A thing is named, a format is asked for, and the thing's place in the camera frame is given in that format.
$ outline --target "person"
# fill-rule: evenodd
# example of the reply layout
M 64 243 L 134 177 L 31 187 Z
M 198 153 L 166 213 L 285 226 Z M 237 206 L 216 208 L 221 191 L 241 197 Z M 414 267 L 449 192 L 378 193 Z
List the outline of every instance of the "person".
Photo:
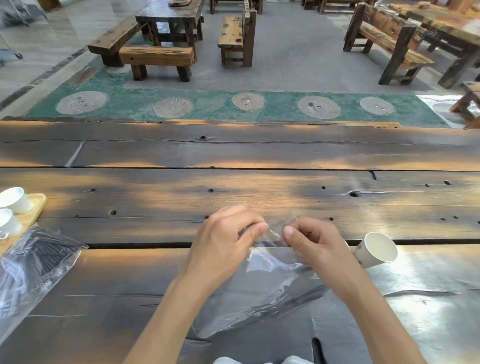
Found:
M 225 207 L 199 228 L 187 260 L 123 364 L 175 364 L 200 308 L 268 228 L 243 205 Z M 283 241 L 303 255 L 355 318 L 373 364 L 426 364 L 416 342 L 360 267 L 335 225 L 300 217 Z

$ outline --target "clear plastic bag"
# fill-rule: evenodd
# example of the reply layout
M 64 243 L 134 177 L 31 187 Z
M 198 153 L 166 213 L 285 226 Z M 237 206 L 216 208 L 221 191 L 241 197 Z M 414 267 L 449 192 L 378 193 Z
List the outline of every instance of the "clear plastic bag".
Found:
M 285 223 L 269 224 L 235 274 L 207 299 L 192 324 L 198 337 L 274 317 L 329 290 L 301 256 L 281 242 Z
M 0 344 L 75 264 L 87 245 L 28 229 L 0 258 Z

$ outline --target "white cup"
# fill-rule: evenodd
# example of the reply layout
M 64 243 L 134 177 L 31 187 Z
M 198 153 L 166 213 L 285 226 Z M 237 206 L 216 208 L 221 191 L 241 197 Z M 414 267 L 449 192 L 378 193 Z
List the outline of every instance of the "white cup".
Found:
M 22 224 L 18 222 L 9 208 L 0 209 L 0 240 L 7 239 L 22 231 Z
M 393 240 L 379 232 L 365 235 L 355 251 L 355 257 L 363 269 L 393 262 L 397 256 L 398 249 Z
M 12 187 L 0 193 L 0 208 L 9 208 L 15 214 L 24 214 L 33 208 L 22 187 Z

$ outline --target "forearm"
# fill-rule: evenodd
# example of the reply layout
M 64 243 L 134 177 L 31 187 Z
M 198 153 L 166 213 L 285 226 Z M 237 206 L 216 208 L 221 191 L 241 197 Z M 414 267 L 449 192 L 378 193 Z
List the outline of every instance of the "forearm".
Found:
M 373 283 L 361 284 L 347 306 L 362 332 L 373 364 L 426 364 L 416 342 Z
M 192 279 L 177 276 L 123 364 L 175 364 L 208 294 Z

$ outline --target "white ceramic cup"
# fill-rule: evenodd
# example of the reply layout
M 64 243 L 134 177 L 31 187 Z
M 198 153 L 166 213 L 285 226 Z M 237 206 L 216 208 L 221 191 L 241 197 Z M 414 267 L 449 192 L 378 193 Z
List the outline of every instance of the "white ceramic cup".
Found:
M 18 222 L 9 208 L 0 209 L 0 240 L 7 239 L 22 231 L 22 224 Z
M 0 192 L 0 208 L 9 208 L 15 214 L 24 214 L 33 208 L 22 187 L 12 187 Z
M 398 249 L 393 240 L 379 232 L 365 235 L 355 251 L 355 257 L 363 269 L 393 262 L 397 256 Z

